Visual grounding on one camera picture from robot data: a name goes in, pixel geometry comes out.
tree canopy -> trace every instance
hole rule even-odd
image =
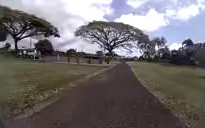
[[[93,21],[82,25],[75,31],[75,36],[96,43],[109,53],[117,48],[131,50],[135,42],[149,41],[148,35],[133,26],[105,21]]]
[[[13,37],[15,49],[18,41],[33,36],[60,37],[58,29],[48,21],[20,10],[0,5],[0,28]]]
[[[54,52],[51,41],[47,39],[37,42],[35,44],[35,48],[37,49],[37,51],[40,51],[42,55],[52,55]]]

road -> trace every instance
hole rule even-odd
[[[22,128],[183,128],[182,123],[119,64],[66,92]]]

sky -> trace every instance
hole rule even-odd
[[[97,45],[74,37],[76,28],[93,20],[116,21],[164,36],[170,49],[183,40],[205,41],[205,0],[0,0],[1,5],[35,14],[58,27],[61,38],[50,38],[59,50],[95,52]],[[29,39],[20,45],[26,45]]]

